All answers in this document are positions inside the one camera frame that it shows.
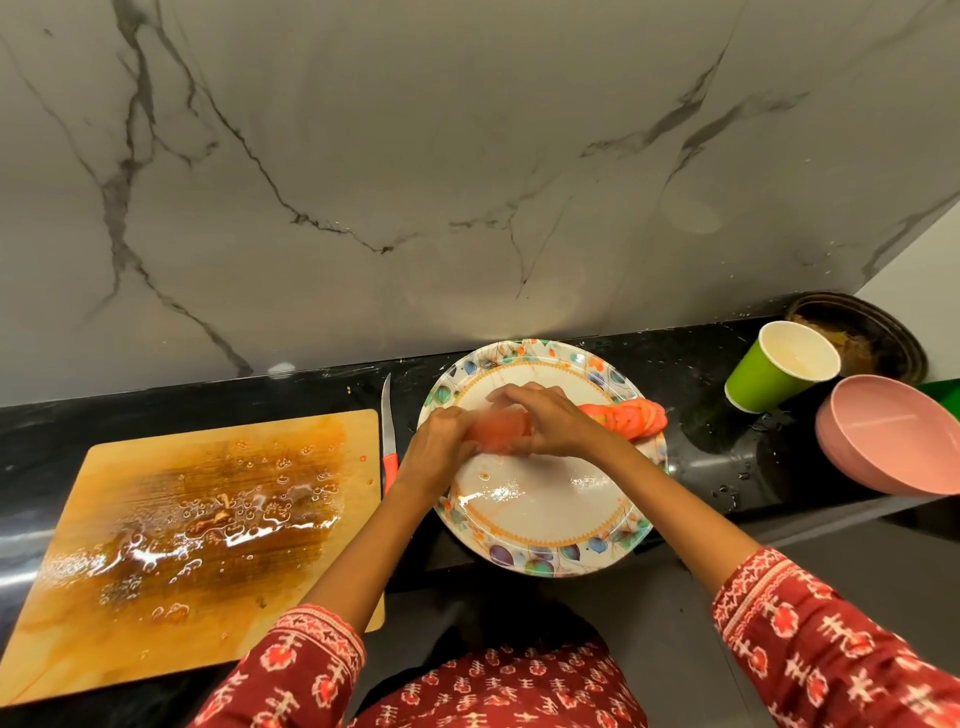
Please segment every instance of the person's left hand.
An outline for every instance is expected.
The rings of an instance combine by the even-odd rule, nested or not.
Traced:
[[[460,467],[480,451],[479,443],[464,441],[476,416],[460,407],[438,407],[431,412],[410,441],[390,493],[403,493],[404,499],[412,499],[424,513],[429,511]]]

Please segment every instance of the pink bowl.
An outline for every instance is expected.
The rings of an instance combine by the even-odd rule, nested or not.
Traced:
[[[960,494],[960,421],[884,376],[842,379],[817,412],[817,441],[861,485],[895,496]]]

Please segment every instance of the knife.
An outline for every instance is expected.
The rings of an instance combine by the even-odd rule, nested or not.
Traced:
[[[396,471],[400,459],[396,456],[396,434],[394,416],[390,411],[390,375],[383,382],[383,395],[380,397],[380,427],[383,430],[383,495],[387,495],[390,486],[396,480]]]

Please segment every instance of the wooden cutting board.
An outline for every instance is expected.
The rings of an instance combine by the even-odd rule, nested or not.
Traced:
[[[376,508],[379,452],[370,409],[91,448],[0,705],[242,657]]]

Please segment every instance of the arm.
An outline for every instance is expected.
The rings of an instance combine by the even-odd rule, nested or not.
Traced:
[[[598,425],[559,387],[508,384],[490,395],[516,402],[533,416],[532,437],[516,438],[513,452],[580,457],[610,476],[712,594],[760,548],[684,486],[647,460],[620,435]]]
[[[815,576],[760,545],[580,412],[559,388],[508,385],[528,409],[517,454],[573,455],[609,475],[716,594],[713,619],[771,715],[787,728],[960,727],[960,680],[929,665]]]
[[[204,703],[193,725],[334,728],[366,653],[363,633],[420,520],[476,453],[473,415],[434,411],[417,430],[396,482],[300,606],[285,613]]]

